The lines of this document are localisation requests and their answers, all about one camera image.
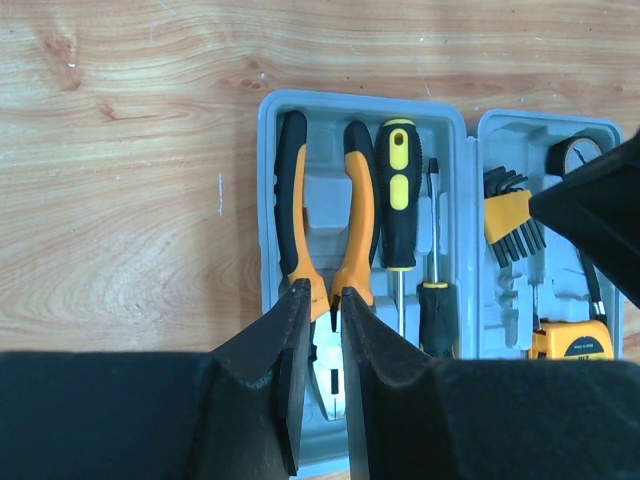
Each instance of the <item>yellow and black screwdriver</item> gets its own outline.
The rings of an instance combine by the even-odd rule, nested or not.
[[[453,345],[457,337],[457,318],[453,290],[447,282],[440,280],[440,168],[436,158],[429,159],[427,169],[429,193],[431,195],[431,275],[418,288],[420,300],[420,344],[422,350],[432,357],[453,357]],[[429,270],[429,257],[425,257],[425,275]]]
[[[396,276],[398,333],[404,337],[404,272],[416,266],[414,250],[422,182],[422,147],[415,124],[407,119],[386,122],[378,133],[376,156],[383,264]]]

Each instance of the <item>wooden table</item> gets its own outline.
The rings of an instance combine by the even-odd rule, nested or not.
[[[257,318],[270,91],[608,117],[628,137],[639,25],[636,0],[2,0],[0,348],[210,350]],[[639,361],[632,307],[626,331]]]

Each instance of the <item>scratch on wood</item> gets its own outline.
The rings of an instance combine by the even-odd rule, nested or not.
[[[429,90],[427,81],[424,79],[424,75],[422,75],[422,72],[420,71],[420,67],[418,65],[416,65],[416,70],[418,71],[418,75],[420,75],[420,78],[422,79],[422,84],[424,85],[424,88],[427,91],[427,95],[431,96],[431,90]]]
[[[170,8],[167,5],[165,5],[165,3],[162,0],[156,0],[156,1],[158,2],[158,5],[160,5],[162,8],[173,13],[174,15],[177,15],[176,11],[173,8]]]
[[[218,174],[218,215],[222,216],[224,209],[224,183],[222,182],[222,174]]]

